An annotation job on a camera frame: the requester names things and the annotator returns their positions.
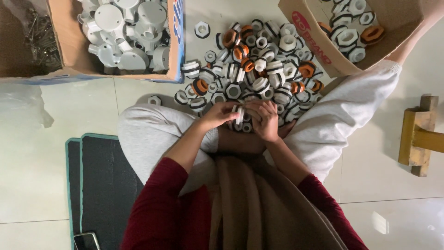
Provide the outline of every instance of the hand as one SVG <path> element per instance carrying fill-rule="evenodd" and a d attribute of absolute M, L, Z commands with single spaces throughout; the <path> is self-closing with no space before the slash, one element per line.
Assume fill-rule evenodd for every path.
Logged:
<path fill-rule="evenodd" d="M 231 122 L 239 117 L 239 113 L 231 112 L 237 102 L 218 102 L 198 121 L 206 131 L 217 128 L 225 122 Z"/>
<path fill-rule="evenodd" d="M 247 109 L 256 111 L 261 116 L 262 121 L 252 117 L 253 128 L 256 134 L 265 141 L 276 142 L 280 139 L 278 135 L 278 109 L 272 101 L 251 101 L 245 106 Z"/>

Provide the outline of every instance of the light gray pants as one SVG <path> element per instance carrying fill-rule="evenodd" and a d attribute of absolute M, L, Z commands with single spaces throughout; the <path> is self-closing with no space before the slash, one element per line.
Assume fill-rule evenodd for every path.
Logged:
<path fill-rule="evenodd" d="M 400 72 L 397 63 L 383 60 L 367 71 L 349 76 L 297 121 L 284 141 L 320 181 L 325 180 L 348 145 L 347 137 L 363 127 L 395 89 Z M 118 124 L 120 144 L 142 183 L 195 119 L 150 104 L 135 105 L 122 112 Z M 218 131 L 212 129 L 202 141 L 181 194 L 217 181 L 214 161 L 206 154 L 217 149 Z M 274 164 L 267 150 L 264 156 Z"/>

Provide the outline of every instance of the brown cardboard box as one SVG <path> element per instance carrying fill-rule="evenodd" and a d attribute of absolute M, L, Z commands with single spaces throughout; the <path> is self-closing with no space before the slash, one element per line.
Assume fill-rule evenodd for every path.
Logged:
<path fill-rule="evenodd" d="M 379 24 L 385 28 L 385 38 L 366 47 L 366 57 L 353 64 L 337 50 L 321 31 L 317 22 L 329 23 L 333 1 L 281 0 L 279 8 L 294 23 L 308 48 L 316 54 L 318 62 L 330 77 L 348 76 L 366 70 L 384 59 L 421 24 L 424 16 L 420 0 L 367 0 L 376 13 Z"/>
<path fill-rule="evenodd" d="M 89 41 L 84 36 L 77 15 L 82 12 L 77 0 L 47 0 L 48 10 L 58 42 L 63 69 L 47 76 L 35 76 L 30 51 L 22 45 L 22 24 L 0 3 L 0 82 L 33 85 L 50 85 L 85 81 L 103 77 L 120 77 L 147 81 L 182 83 L 180 67 L 184 61 L 183 4 L 182 0 L 167 0 L 168 26 L 171 32 L 169 70 L 167 74 L 150 75 L 103 75 L 103 65 L 97 56 L 88 52 Z"/>

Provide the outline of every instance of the red sleeve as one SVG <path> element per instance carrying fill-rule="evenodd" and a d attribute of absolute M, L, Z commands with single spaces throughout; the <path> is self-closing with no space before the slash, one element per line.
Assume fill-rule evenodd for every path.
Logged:
<path fill-rule="evenodd" d="M 177 197 L 187 178 L 185 169 L 170 158 L 157 164 L 133 205 L 121 250 L 177 247 Z"/>
<path fill-rule="evenodd" d="M 339 237 L 349 250 L 368 250 L 364 242 L 350 225 L 335 199 L 313 174 L 307 176 L 297 188 L 330 221 Z"/>

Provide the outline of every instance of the smartphone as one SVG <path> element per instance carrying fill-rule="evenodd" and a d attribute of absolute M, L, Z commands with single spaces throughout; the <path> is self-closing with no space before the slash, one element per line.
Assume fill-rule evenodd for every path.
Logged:
<path fill-rule="evenodd" d="M 100 250 L 95 233 L 82 233 L 74 235 L 75 250 Z"/>

